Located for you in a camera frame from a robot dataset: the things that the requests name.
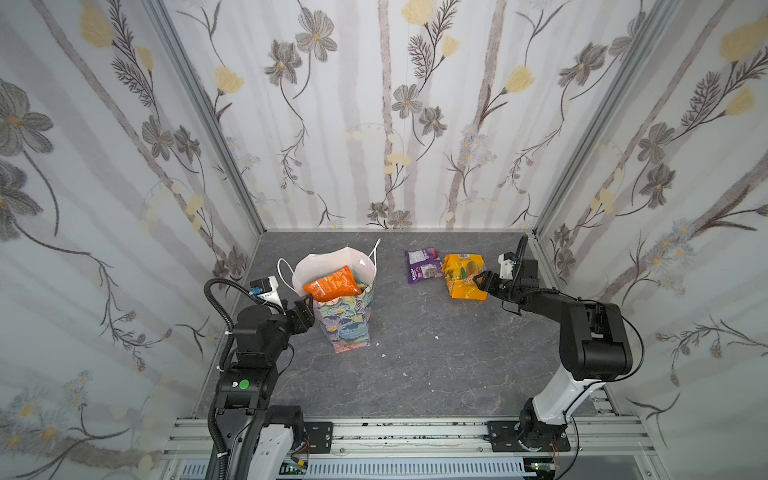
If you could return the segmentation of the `yellow mango gummy packet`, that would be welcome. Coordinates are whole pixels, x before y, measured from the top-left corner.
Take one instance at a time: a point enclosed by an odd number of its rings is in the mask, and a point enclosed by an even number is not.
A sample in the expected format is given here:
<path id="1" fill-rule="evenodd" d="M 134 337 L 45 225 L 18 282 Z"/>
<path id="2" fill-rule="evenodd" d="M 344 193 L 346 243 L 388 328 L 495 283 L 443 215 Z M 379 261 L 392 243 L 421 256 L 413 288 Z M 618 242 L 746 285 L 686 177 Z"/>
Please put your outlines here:
<path id="1" fill-rule="evenodd" d="M 488 294 L 480 290 L 474 282 L 474 278 L 485 271 L 485 262 L 481 255 L 448 254 L 443 259 L 442 271 L 452 299 L 487 300 Z"/>

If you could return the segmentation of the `orange chips packet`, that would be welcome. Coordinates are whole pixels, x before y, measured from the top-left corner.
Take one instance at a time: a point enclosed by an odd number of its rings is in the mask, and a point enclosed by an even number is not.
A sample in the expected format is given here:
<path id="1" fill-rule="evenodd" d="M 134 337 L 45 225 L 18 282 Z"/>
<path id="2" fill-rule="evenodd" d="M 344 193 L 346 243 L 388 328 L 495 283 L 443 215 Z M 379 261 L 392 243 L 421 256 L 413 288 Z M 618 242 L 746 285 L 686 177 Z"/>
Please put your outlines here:
<path id="1" fill-rule="evenodd" d="M 316 302 L 330 302 L 340 297 L 358 296 L 363 293 L 348 266 L 306 284 L 303 289 Z"/>

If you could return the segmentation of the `floral white paper bag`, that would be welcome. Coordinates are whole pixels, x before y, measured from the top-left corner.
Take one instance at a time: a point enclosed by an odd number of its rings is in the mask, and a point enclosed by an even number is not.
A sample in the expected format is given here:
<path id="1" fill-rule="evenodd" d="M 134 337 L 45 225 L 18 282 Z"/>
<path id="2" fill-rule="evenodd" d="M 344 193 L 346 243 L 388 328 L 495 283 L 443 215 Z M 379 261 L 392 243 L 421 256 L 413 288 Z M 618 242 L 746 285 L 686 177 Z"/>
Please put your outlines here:
<path id="1" fill-rule="evenodd" d="M 303 287 L 348 266 L 362 288 L 358 296 L 340 297 L 330 302 L 314 301 L 315 319 L 336 353 L 344 353 L 370 344 L 369 320 L 371 316 L 374 283 L 377 274 L 378 244 L 364 253 L 344 247 L 331 253 L 309 254 L 291 266 L 280 258 L 276 269 L 278 278 L 299 296 L 309 295 Z"/>

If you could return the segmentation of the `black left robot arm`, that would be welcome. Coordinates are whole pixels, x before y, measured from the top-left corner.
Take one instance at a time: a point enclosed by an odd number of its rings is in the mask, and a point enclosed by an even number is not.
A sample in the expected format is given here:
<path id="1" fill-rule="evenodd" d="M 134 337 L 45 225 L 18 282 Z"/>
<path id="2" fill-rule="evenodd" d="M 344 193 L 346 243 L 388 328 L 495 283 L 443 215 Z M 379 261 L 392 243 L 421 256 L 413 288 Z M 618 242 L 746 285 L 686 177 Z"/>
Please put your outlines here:
<path id="1" fill-rule="evenodd" d="M 212 292 L 219 284 L 240 291 L 253 304 L 233 318 Z M 275 479 L 284 463 L 309 451 L 301 408 L 273 406 L 271 397 L 282 375 L 279 357 L 293 348 L 293 336 L 315 323 L 313 299 L 304 295 L 289 307 L 284 300 L 252 297 L 243 286 L 223 278 L 208 280 L 203 292 L 226 325 L 219 377 L 207 414 L 213 446 L 205 477 Z"/>

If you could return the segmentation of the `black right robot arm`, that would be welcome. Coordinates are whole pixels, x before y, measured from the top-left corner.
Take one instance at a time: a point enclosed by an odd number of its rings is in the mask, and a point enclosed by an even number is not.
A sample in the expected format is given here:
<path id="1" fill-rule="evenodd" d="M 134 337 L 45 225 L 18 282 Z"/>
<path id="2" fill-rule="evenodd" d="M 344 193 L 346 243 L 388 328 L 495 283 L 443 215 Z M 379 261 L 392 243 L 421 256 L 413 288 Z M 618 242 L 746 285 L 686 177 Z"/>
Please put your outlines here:
<path id="1" fill-rule="evenodd" d="M 560 366 L 546 387 L 528 399 L 516 421 L 490 421 L 487 439 L 499 452 L 568 452 L 567 429 L 578 406 L 593 391 L 639 369 L 634 362 L 626 324 L 612 303 L 572 297 L 542 286 L 538 262 L 527 259 L 528 237 L 514 252 L 500 256 L 500 271 L 485 270 L 475 286 L 518 311 L 545 317 L 559 326 Z"/>

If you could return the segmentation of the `purple snack packet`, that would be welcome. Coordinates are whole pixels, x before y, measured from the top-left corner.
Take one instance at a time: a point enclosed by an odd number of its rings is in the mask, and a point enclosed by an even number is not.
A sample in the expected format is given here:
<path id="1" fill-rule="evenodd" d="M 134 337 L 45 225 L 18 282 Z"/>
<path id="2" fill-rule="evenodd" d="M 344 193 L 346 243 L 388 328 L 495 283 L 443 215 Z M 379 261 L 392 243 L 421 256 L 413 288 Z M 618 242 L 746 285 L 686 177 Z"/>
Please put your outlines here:
<path id="1" fill-rule="evenodd" d="M 442 261 L 438 250 L 435 248 L 406 251 L 405 259 L 409 284 L 444 276 Z"/>

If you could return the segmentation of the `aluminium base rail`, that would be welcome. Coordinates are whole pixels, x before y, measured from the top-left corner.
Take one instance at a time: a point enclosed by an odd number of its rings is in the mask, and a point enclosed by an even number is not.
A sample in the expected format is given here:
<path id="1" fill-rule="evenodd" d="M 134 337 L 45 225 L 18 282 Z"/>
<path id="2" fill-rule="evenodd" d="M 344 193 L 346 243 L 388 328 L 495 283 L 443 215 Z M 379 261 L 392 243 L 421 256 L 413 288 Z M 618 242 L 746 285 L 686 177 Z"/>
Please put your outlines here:
<path id="1" fill-rule="evenodd" d="M 567 429 L 568 452 L 499 452 L 487 439 L 490 421 L 504 417 L 310 418 L 317 435 L 300 457 L 310 464 L 338 458 L 521 458 L 529 479 L 666 479 L 649 434 L 632 416 L 575 417 Z M 280 478 L 304 479 L 281 466 Z"/>

